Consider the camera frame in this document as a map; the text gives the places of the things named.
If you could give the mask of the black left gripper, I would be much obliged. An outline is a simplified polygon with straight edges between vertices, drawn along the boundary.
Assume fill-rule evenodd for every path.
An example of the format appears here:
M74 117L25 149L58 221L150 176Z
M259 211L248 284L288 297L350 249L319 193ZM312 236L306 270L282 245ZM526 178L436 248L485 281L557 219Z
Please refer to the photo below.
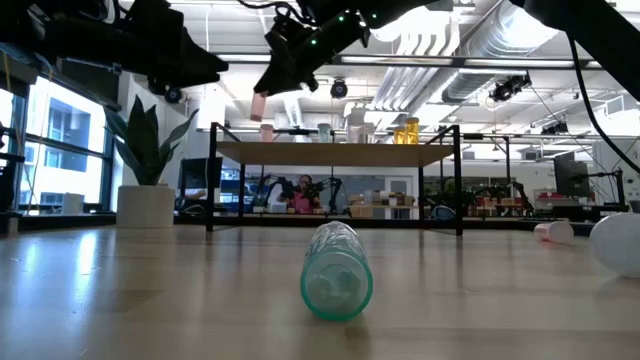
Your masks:
M164 0L137 0L125 8L112 0L114 30L107 63L148 77L161 89L220 80L228 64L196 44L184 30L184 15Z

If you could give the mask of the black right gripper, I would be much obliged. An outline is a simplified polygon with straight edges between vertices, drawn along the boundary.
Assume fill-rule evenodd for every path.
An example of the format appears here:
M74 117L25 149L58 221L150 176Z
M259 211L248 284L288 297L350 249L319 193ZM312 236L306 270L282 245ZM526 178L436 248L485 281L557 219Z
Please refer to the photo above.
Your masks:
M269 64L253 90L257 94L280 94L307 89L315 92L319 84L314 71L360 41L368 46L370 30L360 14L339 11L318 27L278 14L265 35L270 47Z

